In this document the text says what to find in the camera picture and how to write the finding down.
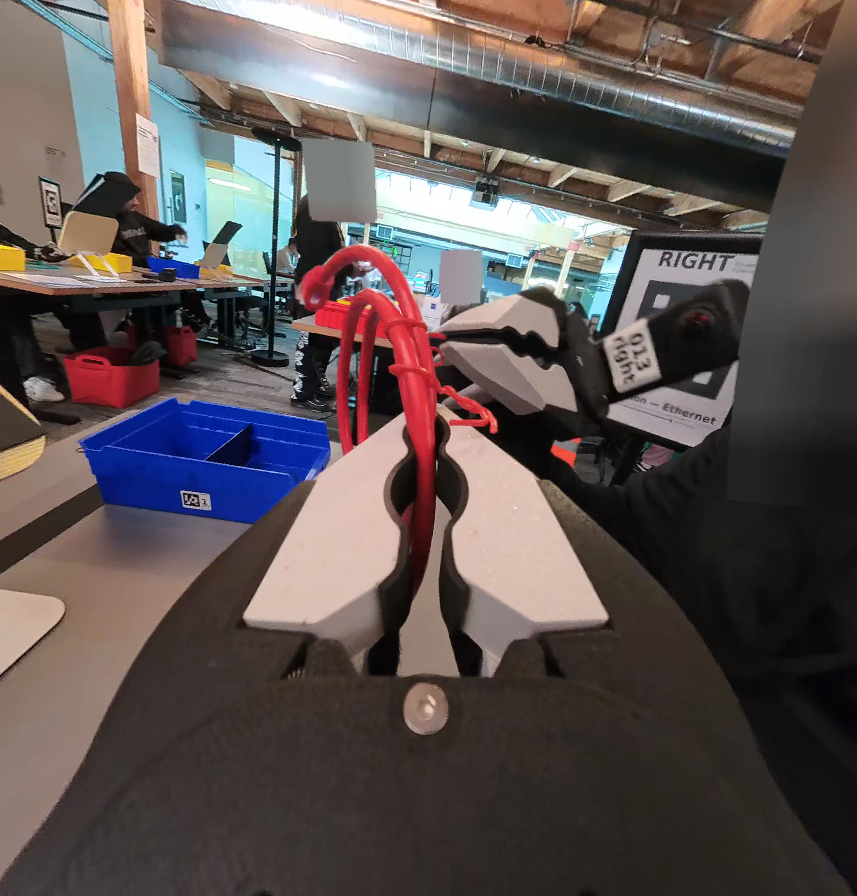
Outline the black bin divider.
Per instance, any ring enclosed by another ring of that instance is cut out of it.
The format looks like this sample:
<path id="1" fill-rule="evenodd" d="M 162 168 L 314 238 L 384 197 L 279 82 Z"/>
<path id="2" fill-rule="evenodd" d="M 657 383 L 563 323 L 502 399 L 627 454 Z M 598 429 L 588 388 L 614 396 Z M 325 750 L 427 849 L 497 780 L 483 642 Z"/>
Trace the black bin divider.
<path id="1" fill-rule="evenodd" d="M 210 453 L 205 460 L 227 466 L 245 467 L 252 463 L 257 452 L 254 425 L 249 423 Z"/>

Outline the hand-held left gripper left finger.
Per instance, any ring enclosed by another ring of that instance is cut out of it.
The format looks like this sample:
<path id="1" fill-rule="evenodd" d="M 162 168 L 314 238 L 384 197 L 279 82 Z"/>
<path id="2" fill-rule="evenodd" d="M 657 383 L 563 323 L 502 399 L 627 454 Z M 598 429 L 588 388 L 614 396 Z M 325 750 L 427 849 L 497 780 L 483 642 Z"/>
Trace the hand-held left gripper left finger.
<path id="1" fill-rule="evenodd" d="M 412 444 L 403 415 L 315 480 L 243 614 L 246 627 L 298 633 L 394 676 L 412 606 Z"/>

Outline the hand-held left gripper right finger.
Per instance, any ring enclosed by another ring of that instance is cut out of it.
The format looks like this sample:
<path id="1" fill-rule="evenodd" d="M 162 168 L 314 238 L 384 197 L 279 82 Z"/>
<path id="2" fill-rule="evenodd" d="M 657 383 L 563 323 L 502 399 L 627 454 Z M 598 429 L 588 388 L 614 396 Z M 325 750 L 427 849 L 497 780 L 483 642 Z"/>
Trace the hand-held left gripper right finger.
<path id="1" fill-rule="evenodd" d="M 461 676 L 509 646 L 610 621 L 540 481 L 476 427 L 436 420 L 436 494 L 450 513 L 438 594 Z"/>

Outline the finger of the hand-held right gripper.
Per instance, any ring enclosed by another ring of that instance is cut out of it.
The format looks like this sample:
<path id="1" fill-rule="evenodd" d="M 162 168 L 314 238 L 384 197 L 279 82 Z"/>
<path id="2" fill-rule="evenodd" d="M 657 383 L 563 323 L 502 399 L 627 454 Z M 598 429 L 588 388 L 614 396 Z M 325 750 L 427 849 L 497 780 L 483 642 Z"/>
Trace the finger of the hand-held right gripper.
<path id="1" fill-rule="evenodd" d="M 512 330 L 523 338 L 537 337 L 547 345 L 558 345 L 563 329 L 564 303 L 554 292 L 521 292 L 468 307 L 441 324 L 438 332 L 451 337 Z"/>
<path id="2" fill-rule="evenodd" d="M 516 415 L 546 409 L 576 412 L 575 389 L 559 364 L 543 367 L 502 343 L 444 342 L 439 352 L 446 364 Z"/>

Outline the white stand base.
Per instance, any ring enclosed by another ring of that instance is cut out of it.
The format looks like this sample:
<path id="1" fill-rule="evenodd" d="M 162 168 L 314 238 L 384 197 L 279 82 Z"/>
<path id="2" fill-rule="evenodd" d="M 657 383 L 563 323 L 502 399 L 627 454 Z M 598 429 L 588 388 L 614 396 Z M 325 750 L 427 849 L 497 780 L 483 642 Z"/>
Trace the white stand base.
<path id="1" fill-rule="evenodd" d="M 0 588 L 0 678 L 64 617 L 58 598 Z"/>

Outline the person's right forearm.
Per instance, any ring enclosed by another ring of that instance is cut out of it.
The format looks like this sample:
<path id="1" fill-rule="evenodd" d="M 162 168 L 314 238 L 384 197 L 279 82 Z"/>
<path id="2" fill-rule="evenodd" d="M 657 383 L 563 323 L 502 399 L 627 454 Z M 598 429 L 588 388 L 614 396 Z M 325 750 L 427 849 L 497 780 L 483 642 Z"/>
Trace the person's right forearm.
<path id="1" fill-rule="evenodd" d="M 729 499 L 729 432 L 604 487 L 607 530 L 736 680 L 857 715 L 857 514 Z"/>

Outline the framed marker poster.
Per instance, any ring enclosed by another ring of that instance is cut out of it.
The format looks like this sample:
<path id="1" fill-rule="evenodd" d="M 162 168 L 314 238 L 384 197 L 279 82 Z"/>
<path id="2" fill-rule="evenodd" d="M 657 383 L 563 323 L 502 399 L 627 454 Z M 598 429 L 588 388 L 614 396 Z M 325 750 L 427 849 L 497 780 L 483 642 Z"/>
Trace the framed marker poster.
<path id="1" fill-rule="evenodd" d="M 762 235 L 637 230 L 629 240 L 600 335 L 693 297 L 719 280 L 751 287 Z M 698 445 L 731 411 L 738 364 L 699 373 L 613 405 L 608 420 L 674 449 Z"/>

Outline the blue plastic bin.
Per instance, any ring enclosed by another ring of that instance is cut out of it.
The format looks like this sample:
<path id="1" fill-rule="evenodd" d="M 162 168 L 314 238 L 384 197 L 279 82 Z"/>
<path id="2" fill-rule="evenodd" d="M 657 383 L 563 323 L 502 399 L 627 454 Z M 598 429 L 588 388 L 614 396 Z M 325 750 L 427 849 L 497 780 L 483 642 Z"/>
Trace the blue plastic bin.
<path id="1" fill-rule="evenodd" d="M 245 467 L 205 458 L 254 425 Z M 166 399 L 80 440 L 105 504 L 255 523 L 329 463 L 325 422 L 200 400 Z"/>

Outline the silver spiral air duct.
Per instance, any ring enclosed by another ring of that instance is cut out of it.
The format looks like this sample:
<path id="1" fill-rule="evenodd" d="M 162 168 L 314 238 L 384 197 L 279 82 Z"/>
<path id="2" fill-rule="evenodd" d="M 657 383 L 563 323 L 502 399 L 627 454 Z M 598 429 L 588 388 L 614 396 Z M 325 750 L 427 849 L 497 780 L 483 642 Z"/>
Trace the silver spiral air duct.
<path id="1" fill-rule="evenodd" d="M 778 159 L 788 154 L 803 110 L 682 73 L 643 71 L 595 51 L 506 38 L 404 4 L 162 2 L 162 22 L 165 52 L 198 55 L 204 73 L 227 81 L 240 75 L 218 73 L 217 59 L 241 50 L 243 38 L 282 38 L 341 62 L 368 53 Z"/>

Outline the red plastic bin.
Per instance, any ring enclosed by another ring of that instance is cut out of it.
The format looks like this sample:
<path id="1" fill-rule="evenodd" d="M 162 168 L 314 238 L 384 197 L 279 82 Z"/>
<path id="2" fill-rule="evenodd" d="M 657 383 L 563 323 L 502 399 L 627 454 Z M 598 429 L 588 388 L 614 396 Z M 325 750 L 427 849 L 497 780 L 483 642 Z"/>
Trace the red plastic bin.
<path id="1" fill-rule="evenodd" d="M 103 347 L 63 357 L 70 399 L 79 405 L 128 409 L 157 394 L 159 359 L 141 364 L 132 363 L 132 356 L 131 350 Z"/>

